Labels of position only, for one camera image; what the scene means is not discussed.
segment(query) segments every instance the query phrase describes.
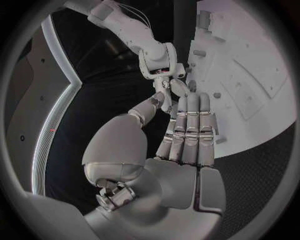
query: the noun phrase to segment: black rubber floor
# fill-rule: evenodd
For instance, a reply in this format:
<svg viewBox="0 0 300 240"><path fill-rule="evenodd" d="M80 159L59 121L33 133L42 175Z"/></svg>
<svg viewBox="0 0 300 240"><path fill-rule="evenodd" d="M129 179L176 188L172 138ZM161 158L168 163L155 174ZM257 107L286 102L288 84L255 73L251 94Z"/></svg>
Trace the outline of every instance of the black rubber floor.
<svg viewBox="0 0 300 240"><path fill-rule="evenodd" d="M172 5L168 1L153 2L145 11L153 29L163 29L155 36L161 42L170 42L172 22L164 13L168 8L172 11ZM156 18L150 14L155 10ZM81 165L87 144L104 123L151 96L154 89L151 81L141 76L137 56L108 30L93 26L85 16L70 10L55 13L53 19L84 85L56 131L46 167L46 195L71 203L86 214L98 205L96 189L86 180ZM169 117L160 111L144 129L149 157L155 155L168 121ZM216 160L227 197L225 218L216 239L228 239L268 202L286 169L293 137L291 126L267 143Z"/></svg>

